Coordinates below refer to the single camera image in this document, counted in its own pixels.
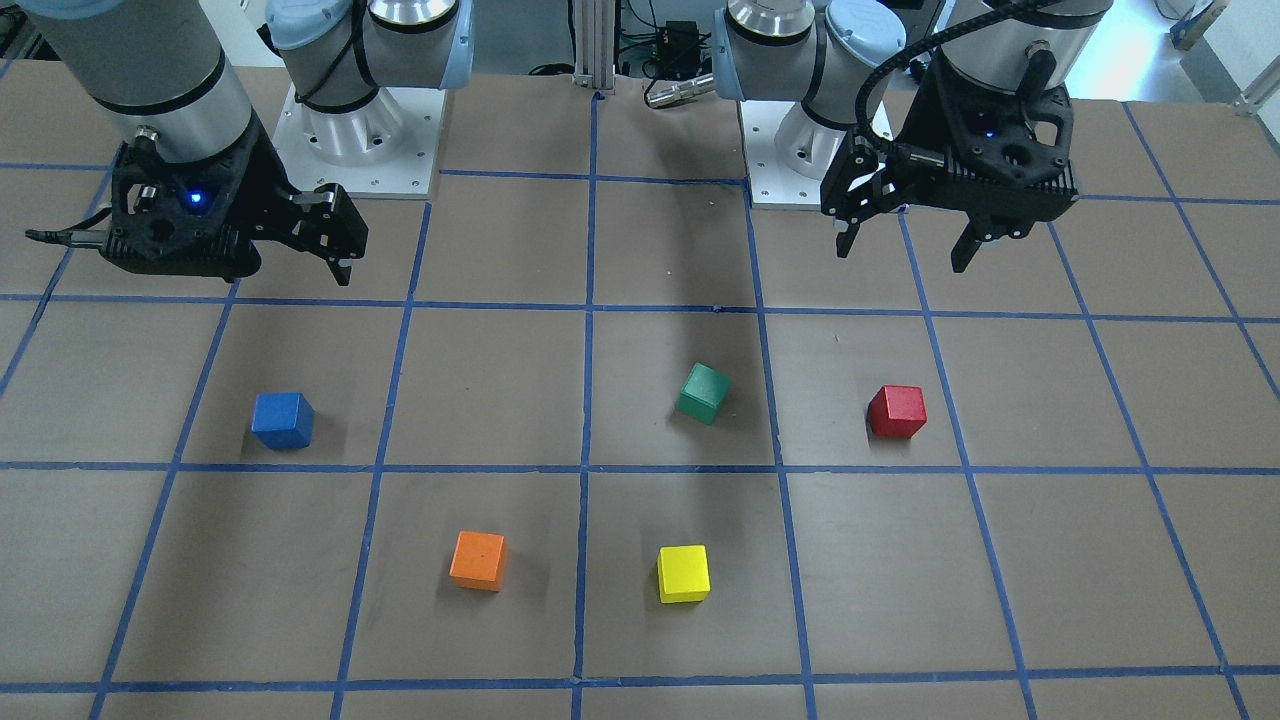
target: blue cube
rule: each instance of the blue cube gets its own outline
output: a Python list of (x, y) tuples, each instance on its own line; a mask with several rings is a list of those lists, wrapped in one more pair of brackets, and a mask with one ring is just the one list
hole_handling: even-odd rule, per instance
[(315, 411), (301, 392), (264, 392), (253, 401), (251, 430), (271, 450), (311, 445)]

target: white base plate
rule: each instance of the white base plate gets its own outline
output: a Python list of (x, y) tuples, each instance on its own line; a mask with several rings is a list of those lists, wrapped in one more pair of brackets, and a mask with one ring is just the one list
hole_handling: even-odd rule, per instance
[[(773, 143), (782, 118), (795, 102), (746, 100), (740, 102), (742, 150), (751, 178), (751, 204), (765, 210), (814, 210), (822, 199), (822, 179), (813, 179), (792, 170), (778, 158)], [(872, 129), (891, 137), (884, 105), (876, 109)]]
[(294, 90), (291, 85), (284, 110), (280, 111), (280, 122), (275, 124), (275, 133), (271, 136), (289, 181), (300, 190), (335, 182), (352, 197), (430, 200), (448, 94), (443, 90), (420, 87), (388, 90), (404, 110), (406, 122), (413, 131), (412, 137), (399, 154), (387, 163), (347, 168), (325, 161), (311, 150), (302, 128), (298, 104), (293, 101)]

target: orange cube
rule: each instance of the orange cube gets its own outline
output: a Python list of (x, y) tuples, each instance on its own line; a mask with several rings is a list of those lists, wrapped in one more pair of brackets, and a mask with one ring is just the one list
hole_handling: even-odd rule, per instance
[(507, 538), (490, 533), (458, 533), (449, 577), (460, 588), (498, 592), (507, 573)]

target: metal post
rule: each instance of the metal post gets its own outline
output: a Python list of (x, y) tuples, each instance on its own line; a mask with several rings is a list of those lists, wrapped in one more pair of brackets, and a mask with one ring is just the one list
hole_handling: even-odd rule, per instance
[(617, 0), (575, 0), (573, 82), (582, 87), (613, 92), (616, 4)]
[(1235, 108), (1236, 115), (1247, 118), (1257, 115), (1262, 105), (1275, 95), (1276, 90), (1280, 90), (1280, 56), (1271, 60), (1267, 69), (1262, 70), (1262, 74), (1251, 82), (1249, 87), (1245, 87), (1239, 97), (1231, 101), (1231, 108)]

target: green cube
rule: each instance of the green cube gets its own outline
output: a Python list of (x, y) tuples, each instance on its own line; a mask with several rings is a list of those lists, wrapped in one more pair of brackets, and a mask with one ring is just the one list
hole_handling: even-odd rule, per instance
[(719, 406), (724, 402), (724, 395), (728, 393), (731, 383), (728, 375), (696, 363), (694, 369), (689, 372), (685, 387), (680, 391), (676, 410), (709, 425), (716, 419), (716, 413), (719, 413)]

